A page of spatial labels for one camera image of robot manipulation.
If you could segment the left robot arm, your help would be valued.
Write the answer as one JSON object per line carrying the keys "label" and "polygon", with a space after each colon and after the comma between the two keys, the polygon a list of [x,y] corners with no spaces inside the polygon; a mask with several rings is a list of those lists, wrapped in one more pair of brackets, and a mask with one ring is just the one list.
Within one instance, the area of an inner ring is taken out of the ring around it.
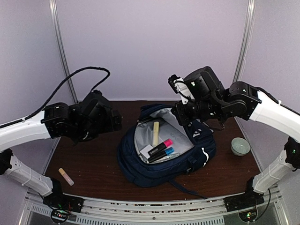
{"label": "left robot arm", "polygon": [[121,129],[122,116],[98,90],[83,101],[48,105],[32,115],[0,126],[0,173],[48,197],[57,208],[67,204],[59,181],[34,171],[12,152],[12,147],[36,140],[70,138],[74,144],[87,142],[99,134]]}

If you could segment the yellow highlighter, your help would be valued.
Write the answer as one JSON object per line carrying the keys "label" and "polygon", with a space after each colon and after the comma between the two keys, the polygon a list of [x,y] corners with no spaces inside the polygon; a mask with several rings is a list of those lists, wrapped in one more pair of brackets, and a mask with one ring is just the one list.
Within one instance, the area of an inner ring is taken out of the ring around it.
{"label": "yellow highlighter", "polygon": [[152,146],[156,147],[158,145],[159,139],[159,122],[155,121],[153,123],[153,136],[152,136]]}

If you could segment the white power adapter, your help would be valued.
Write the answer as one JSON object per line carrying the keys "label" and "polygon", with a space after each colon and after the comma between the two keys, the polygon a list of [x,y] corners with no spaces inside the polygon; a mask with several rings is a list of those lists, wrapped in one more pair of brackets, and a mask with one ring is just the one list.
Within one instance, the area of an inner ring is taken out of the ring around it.
{"label": "white power adapter", "polygon": [[146,159],[150,158],[150,155],[149,155],[149,151],[152,150],[153,147],[151,145],[147,145],[145,146],[141,151],[140,151],[140,154],[145,157]]}

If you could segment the pink highlighter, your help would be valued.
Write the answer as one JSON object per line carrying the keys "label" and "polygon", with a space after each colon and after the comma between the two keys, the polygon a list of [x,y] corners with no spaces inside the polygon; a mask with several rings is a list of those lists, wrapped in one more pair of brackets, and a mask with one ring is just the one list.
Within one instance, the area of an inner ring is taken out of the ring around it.
{"label": "pink highlighter", "polygon": [[151,156],[157,154],[158,152],[167,149],[172,144],[173,144],[172,140],[171,139],[167,139],[164,142],[162,142],[159,145],[157,145],[156,147],[154,147],[153,149],[149,150],[148,154],[151,157]]}

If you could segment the beige highlighter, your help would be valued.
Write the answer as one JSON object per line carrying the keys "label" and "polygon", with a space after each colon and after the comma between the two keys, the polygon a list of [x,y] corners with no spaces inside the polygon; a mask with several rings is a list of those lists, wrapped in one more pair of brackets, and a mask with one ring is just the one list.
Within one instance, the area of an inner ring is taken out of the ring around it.
{"label": "beige highlighter", "polygon": [[69,177],[69,175],[65,172],[65,170],[63,168],[59,168],[58,171],[59,171],[60,175],[65,179],[65,181],[70,186],[74,185],[74,181]]}

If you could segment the blue cap marker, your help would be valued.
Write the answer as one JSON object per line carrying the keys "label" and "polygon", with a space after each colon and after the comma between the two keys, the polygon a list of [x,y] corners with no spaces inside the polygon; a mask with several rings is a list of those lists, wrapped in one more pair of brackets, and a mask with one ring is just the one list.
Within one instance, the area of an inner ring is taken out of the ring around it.
{"label": "blue cap marker", "polygon": [[173,148],[173,147],[170,147],[170,148],[168,148],[168,149],[162,150],[162,151],[160,151],[160,152],[154,154],[153,156],[151,156],[151,157],[148,159],[148,163],[153,163],[153,162],[155,162],[156,160],[161,159],[161,158],[163,158],[163,157],[165,157],[165,156],[168,156],[168,155],[170,155],[170,154],[173,153],[173,152],[174,152],[174,148]]}

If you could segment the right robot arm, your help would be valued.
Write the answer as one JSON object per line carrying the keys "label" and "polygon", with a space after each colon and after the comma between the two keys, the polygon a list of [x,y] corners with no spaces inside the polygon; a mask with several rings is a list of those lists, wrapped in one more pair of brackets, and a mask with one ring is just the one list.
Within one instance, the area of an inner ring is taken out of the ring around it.
{"label": "right robot arm", "polygon": [[181,126],[193,120],[205,122],[217,119],[223,124],[228,118],[239,117],[268,125],[288,135],[280,155],[250,182],[250,189],[240,197],[240,203],[250,207],[268,188],[288,172],[300,167],[300,114],[263,88],[246,82],[234,82],[226,89],[211,67],[200,68],[185,78],[172,75],[168,83],[181,100],[172,108]]}

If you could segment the navy blue student backpack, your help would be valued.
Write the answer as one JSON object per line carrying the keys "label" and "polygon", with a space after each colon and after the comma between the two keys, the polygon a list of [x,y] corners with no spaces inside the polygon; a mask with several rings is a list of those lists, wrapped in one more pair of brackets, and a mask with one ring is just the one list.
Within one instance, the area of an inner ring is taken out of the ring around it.
{"label": "navy blue student backpack", "polygon": [[204,198],[175,181],[204,166],[216,154],[213,131],[197,120],[180,126],[166,104],[140,108],[137,124],[122,137],[117,161],[125,178],[140,187],[171,183],[183,193]]}

